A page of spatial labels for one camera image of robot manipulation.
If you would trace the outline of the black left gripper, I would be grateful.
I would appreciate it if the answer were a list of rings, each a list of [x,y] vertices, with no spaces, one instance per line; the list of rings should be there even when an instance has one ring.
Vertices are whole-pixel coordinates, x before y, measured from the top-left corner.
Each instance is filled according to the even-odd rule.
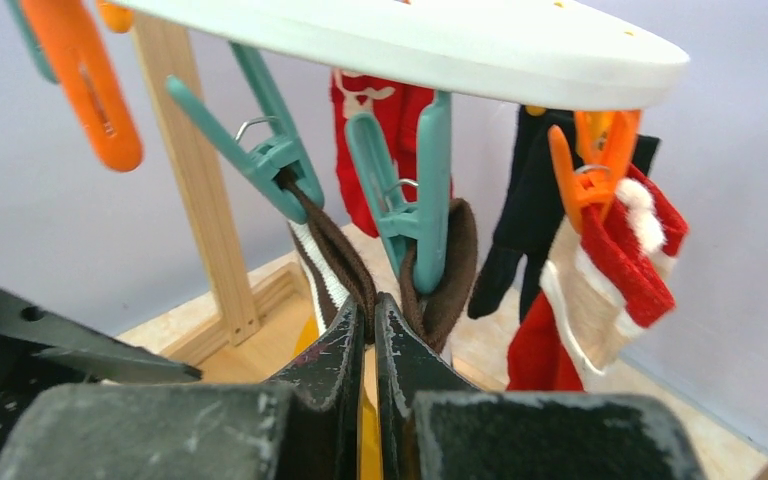
[[[196,367],[123,343],[0,289],[0,452],[41,392],[100,381],[89,374],[125,384],[202,378]]]

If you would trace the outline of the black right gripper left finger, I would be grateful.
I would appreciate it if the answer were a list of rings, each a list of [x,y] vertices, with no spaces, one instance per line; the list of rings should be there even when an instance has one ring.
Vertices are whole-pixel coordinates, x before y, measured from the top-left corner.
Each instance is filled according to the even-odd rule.
[[[87,385],[45,391],[0,454],[0,479],[354,479],[364,316],[258,384]]]

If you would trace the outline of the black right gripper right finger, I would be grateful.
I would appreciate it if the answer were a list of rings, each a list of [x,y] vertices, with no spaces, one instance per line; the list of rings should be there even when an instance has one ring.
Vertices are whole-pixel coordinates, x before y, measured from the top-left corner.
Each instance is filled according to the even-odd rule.
[[[677,416],[637,394],[491,392],[458,374],[378,296],[387,479],[684,479],[705,472]]]

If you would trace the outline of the mustard sock striped cuff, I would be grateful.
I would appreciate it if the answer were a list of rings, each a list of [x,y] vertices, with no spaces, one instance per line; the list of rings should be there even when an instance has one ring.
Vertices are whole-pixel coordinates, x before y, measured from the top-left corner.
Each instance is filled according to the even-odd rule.
[[[297,185],[295,174],[284,169],[277,184],[293,195],[307,213],[307,221],[290,221],[291,235],[314,295],[320,332],[330,326],[339,308],[352,297],[367,315],[364,342],[374,343],[374,306],[378,296],[373,277],[358,251],[340,227]],[[463,198],[449,203],[447,252],[444,274],[430,294],[413,286],[413,262],[417,247],[409,243],[401,262],[408,270],[396,276],[401,307],[407,324],[438,356],[442,356],[449,337],[467,303],[477,267],[477,227],[471,205]]]

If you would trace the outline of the white round clip hanger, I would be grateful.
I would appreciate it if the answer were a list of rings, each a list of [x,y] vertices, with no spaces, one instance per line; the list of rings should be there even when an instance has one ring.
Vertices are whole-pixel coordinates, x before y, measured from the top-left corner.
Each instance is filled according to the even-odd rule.
[[[315,63],[546,108],[647,108],[690,61],[677,45],[576,1],[142,0],[131,8]]]

